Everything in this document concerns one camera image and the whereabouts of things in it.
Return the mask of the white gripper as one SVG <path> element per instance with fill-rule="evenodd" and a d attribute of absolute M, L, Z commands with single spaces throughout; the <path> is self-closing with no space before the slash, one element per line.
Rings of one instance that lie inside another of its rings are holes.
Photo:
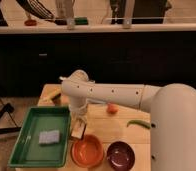
<path fill-rule="evenodd" d="M 69 110 L 75 121 L 81 120 L 84 123 L 87 123 L 88 103 L 85 103 L 84 105 L 80 107 L 69 105 Z"/>

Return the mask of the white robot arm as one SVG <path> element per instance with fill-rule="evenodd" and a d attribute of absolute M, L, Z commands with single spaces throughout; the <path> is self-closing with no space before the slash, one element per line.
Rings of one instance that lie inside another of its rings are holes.
<path fill-rule="evenodd" d="M 151 171 L 196 171 L 196 89 L 185 84 L 100 84 L 83 70 L 62 79 L 69 109 L 79 115 L 88 99 L 150 114 Z"/>

